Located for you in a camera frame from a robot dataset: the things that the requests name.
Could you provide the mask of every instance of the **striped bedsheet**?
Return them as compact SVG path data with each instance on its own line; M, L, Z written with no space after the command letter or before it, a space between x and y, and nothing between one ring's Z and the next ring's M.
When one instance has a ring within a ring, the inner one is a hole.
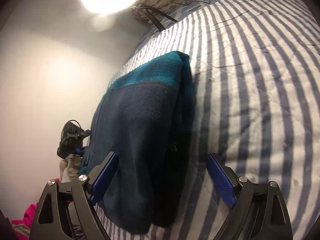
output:
M213 239L228 214L204 160L277 181L294 239L320 213L320 27L301 0L221 0L152 38L112 78L179 50L190 55L196 115L189 173L171 228L130 235L96 211L112 240Z

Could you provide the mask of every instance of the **folded jacket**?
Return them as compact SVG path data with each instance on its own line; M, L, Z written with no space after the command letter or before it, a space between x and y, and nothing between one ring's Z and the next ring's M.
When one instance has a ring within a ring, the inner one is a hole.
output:
M92 120L87 173L110 151L119 167L99 203L131 234L170 226L184 184L193 116L189 56L173 51L117 79Z
M13 225L26 225L26 227L31 229L33 218L36 214L36 209L38 207L38 203L36 204L31 204L26 211L24 212L23 215L23 220L12 220Z
M29 239L30 236L30 228L28 228L25 224L15 225L12 224L12 229L15 231L16 236L19 240Z

